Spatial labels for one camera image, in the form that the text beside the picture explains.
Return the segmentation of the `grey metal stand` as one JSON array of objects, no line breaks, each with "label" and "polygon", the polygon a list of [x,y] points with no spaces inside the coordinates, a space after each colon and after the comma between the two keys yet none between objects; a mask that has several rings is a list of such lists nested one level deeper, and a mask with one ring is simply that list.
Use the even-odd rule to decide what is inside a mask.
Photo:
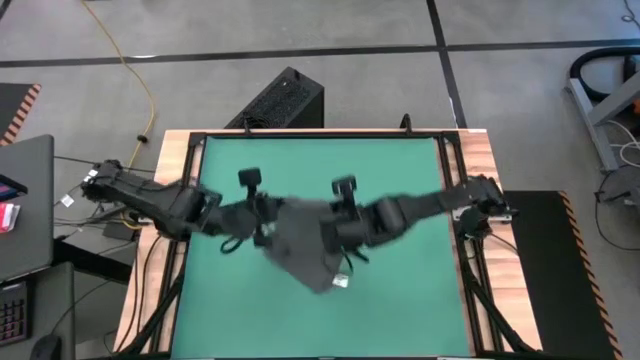
[{"label": "grey metal stand", "polygon": [[603,170],[617,170],[619,163],[614,155],[604,126],[607,121],[613,119],[629,106],[633,100],[640,97],[640,72],[624,82],[620,88],[612,92],[610,96],[598,105],[592,104],[584,87],[577,78],[568,79],[567,89],[577,105],[580,119],[588,129],[591,140],[602,162]]}]

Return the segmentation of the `green table mat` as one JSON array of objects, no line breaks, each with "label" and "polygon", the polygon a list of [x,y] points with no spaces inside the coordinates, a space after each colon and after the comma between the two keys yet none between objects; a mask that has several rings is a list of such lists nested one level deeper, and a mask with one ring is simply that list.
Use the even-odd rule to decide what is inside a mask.
[{"label": "green table mat", "polygon": [[[356,178],[356,199],[423,194],[441,186],[432,139],[209,138],[201,183],[244,199],[238,173],[256,167],[272,196],[332,198],[333,180]],[[466,355],[469,340],[446,216],[365,250],[346,287],[316,294],[252,243],[229,255],[196,234],[171,354],[204,358]]]}]

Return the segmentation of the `dark tablet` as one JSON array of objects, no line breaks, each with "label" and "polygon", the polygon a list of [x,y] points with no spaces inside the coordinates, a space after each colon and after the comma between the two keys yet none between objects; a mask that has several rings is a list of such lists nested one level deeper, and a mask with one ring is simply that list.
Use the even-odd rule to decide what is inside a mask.
[{"label": "dark tablet", "polygon": [[27,193],[28,188],[25,185],[0,174],[0,202],[21,197]]}]

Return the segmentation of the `black power brick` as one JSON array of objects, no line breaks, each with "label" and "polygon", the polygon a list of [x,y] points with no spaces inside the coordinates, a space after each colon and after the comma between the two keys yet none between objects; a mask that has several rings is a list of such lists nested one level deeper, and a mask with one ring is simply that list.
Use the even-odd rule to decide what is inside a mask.
[{"label": "black power brick", "polygon": [[102,235],[106,238],[134,241],[137,231],[133,230],[122,223],[108,223],[102,231]]}]

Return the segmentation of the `black aluminium table frame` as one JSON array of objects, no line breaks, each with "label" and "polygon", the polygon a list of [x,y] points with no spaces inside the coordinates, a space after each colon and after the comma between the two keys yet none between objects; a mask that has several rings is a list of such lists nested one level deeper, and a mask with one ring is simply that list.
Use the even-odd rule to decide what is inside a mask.
[{"label": "black aluminium table frame", "polygon": [[[204,164],[206,138],[220,136],[239,138],[243,132],[231,130],[168,130],[164,134],[154,179],[160,183],[174,180],[197,181]],[[485,173],[495,179],[497,173],[489,137],[485,129],[418,129],[408,134],[402,129],[256,129],[249,137],[279,139],[401,139],[426,137],[443,139],[447,155],[438,162],[441,171],[457,173],[464,167],[467,173]],[[154,228],[141,231],[120,323],[113,348],[120,350],[129,345],[137,334],[137,322],[146,321],[159,304],[161,292],[172,281],[184,262],[186,247],[177,247],[156,239]],[[529,345],[539,349],[541,338],[525,285],[521,262],[502,267],[504,274],[513,278],[513,288],[496,293],[494,299],[502,307],[505,318]]]}]

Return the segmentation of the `black orange-striped floor mat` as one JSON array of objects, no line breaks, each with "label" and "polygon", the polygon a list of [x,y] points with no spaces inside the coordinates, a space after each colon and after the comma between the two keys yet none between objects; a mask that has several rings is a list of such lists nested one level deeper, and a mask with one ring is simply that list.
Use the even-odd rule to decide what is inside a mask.
[{"label": "black orange-striped floor mat", "polygon": [[0,147],[16,141],[41,89],[40,84],[0,83]]},{"label": "black orange-striped floor mat", "polygon": [[512,229],[545,352],[624,360],[583,236],[562,191],[508,191]]}]

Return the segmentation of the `black desk beam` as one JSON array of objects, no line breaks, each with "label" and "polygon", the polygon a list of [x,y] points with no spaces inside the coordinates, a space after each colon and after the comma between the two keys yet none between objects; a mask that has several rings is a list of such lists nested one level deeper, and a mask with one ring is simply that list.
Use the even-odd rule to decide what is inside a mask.
[{"label": "black desk beam", "polygon": [[66,262],[71,263],[74,269],[79,272],[123,285],[129,283],[132,272],[131,265],[89,252],[63,241],[55,241],[52,266]]}]

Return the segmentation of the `grey terry towel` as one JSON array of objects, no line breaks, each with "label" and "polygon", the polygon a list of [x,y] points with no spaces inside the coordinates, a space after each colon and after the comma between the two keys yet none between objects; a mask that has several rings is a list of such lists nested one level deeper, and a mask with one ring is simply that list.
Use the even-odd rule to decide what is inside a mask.
[{"label": "grey terry towel", "polygon": [[346,288],[351,271],[342,253],[331,254],[321,234],[321,221],[332,217],[325,201],[289,198],[276,213],[265,256],[313,293]]}]

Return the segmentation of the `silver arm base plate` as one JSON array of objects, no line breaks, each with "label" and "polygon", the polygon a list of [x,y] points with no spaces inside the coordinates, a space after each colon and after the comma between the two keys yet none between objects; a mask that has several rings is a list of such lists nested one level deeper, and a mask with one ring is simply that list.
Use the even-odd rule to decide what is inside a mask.
[{"label": "silver arm base plate", "polygon": [[[455,209],[452,211],[452,216],[455,221],[459,221],[462,213],[470,209],[470,206]],[[515,209],[508,209],[505,213],[498,215],[490,215],[488,221],[492,223],[508,224],[513,220],[513,217],[517,214]]]}]

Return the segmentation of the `dark grey side desk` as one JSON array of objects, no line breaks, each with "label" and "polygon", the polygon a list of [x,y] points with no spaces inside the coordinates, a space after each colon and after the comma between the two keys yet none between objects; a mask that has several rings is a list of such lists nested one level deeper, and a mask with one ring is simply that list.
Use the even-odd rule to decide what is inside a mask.
[{"label": "dark grey side desk", "polygon": [[47,334],[62,340],[61,360],[75,360],[74,268],[70,263],[29,274],[2,286],[27,282],[30,336],[0,347],[0,360],[29,360],[34,343]]}]

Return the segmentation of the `black computer tower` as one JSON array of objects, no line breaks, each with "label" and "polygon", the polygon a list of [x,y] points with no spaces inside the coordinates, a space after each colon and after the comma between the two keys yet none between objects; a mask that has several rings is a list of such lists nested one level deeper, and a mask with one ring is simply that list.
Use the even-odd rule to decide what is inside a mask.
[{"label": "black computer tower", "polygon": [[287,67],[225,128],[323,128],[324,119],[324,86]]}]

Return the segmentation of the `grey desk top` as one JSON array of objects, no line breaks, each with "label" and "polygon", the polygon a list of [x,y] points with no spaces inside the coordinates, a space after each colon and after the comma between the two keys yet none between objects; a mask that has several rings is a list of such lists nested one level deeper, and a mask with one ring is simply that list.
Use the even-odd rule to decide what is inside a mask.
[{"label": "grey desk top", "polygon": [[0,175],[27,188],[14,228],[0,234],[0,282],[48,267],[53,260],[54,138],[41,135],[0,147]]}]

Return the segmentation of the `black computer mouse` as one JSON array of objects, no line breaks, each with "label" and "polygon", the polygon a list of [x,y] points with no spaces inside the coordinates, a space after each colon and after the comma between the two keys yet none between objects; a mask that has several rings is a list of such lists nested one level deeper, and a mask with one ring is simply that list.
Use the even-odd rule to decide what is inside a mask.
[{"label": "black computer mouse", "polygon": [[47,334],[34,343],[29,360],[61,360],[61,347],[59,336]]}]

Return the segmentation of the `red white packet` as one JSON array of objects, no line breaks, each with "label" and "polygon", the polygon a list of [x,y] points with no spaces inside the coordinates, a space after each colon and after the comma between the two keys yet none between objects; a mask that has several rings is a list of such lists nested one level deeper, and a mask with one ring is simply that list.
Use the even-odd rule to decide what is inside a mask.
[{"label": "red white packet", "polygon": [[0,234],[11,232],[14,229],[20,209],[20,205],[0,203]]}]

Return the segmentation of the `black keyboard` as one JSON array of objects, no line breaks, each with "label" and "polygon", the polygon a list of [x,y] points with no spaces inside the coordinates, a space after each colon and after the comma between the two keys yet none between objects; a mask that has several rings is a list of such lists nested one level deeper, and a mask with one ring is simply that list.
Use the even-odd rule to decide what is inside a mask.
[{"label": "black keyboard", "polygon": [[27,282],[0,287],[0,347],[29,338],[29,303]]}]

